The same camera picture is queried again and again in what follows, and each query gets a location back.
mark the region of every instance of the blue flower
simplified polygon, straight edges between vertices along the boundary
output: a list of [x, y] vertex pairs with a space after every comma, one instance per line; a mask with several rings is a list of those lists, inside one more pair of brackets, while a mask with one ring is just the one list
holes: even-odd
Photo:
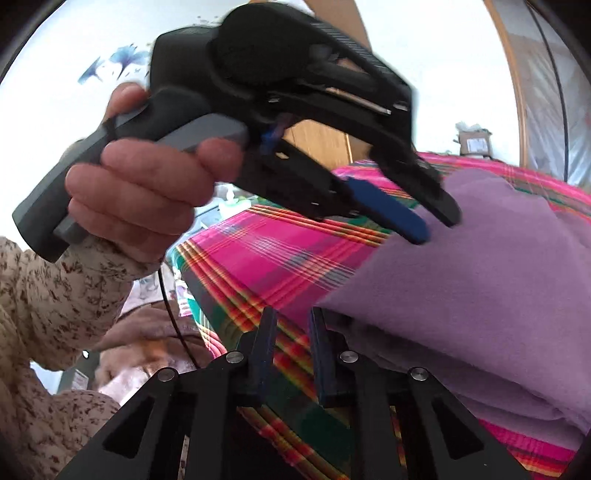
[[110, 61], [113, 63], [120, 63], [121, 64], [121, 72], [119, 72], [119, 77], [125, 71], [125, 69], [129, 65], [147, 65], [150, 59], [150, 52], [147, 50], [140, 50], [136, 51], [137, 47], [133, 44], [127, 47], [120, 47], [117, 48], [117, 51], [113, 53], [110, 57]]
[[80, 83], [80, 85], [83, 85], [91, 77], [96, 77], [102, 82], [103, 80], [98, 76], [96, 71], [102, 64], [104, 64], [104, 62], [105, 61], [101, 60], [100, 57], [97, 58], [94, 62], [92, 62], [92, 65], [88, 67], [82, 75], [80, 75], [78, 83]]

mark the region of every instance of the triangular cutout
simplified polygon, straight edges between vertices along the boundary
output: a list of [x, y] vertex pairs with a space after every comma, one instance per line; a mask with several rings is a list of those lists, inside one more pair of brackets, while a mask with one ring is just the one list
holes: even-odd
[[441, 399], [432, 403], [449, 456], [459, 460], [484, 449], [480, 439], [456, 417]]
[[138, 454], [153, 407], [153, 398], [144, 399], [138, 408], [107, 437], [104, 443], [105, 450], [126, 458], [134, 458]]

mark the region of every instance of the hand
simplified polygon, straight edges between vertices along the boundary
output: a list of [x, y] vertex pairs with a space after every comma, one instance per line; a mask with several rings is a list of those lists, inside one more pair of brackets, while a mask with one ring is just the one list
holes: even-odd
[[[141, 106], [148, 95], [135, 83], [119, 85], [104, 119]], [[211, 199], [214, 183], [236, 179], [242, 152], [220, 138], [202, 142], [194, 154], [126, 138], [107, 145], [100, 163], [68, 172], [70, 215], [134, 260], [156, 262], [191, 227], [194, 207]]]

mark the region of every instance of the white label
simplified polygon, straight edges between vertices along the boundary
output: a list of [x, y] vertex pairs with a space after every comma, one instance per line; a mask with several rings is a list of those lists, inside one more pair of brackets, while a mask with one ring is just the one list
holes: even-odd
[[74, 377], [72, 378], [72, 390], [86, 390], [87, 388], [88, 377], [79, 370], [74, 370]]
[[470, 153], [488, 153], [488, 144], [486, 138], [468, 138], [468, 152]]

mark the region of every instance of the purple cloth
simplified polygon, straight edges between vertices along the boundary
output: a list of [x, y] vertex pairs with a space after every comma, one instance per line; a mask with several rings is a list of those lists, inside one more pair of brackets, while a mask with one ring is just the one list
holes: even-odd
[[320, 302], [354, 319], [329, 327], [384, 367], [429, 369], [479, 418], [577, 447], [591, 427], [591, 225], [483, 170], [446, 190], [462, 224], [418, 209], [432, 240], [391, 235]]

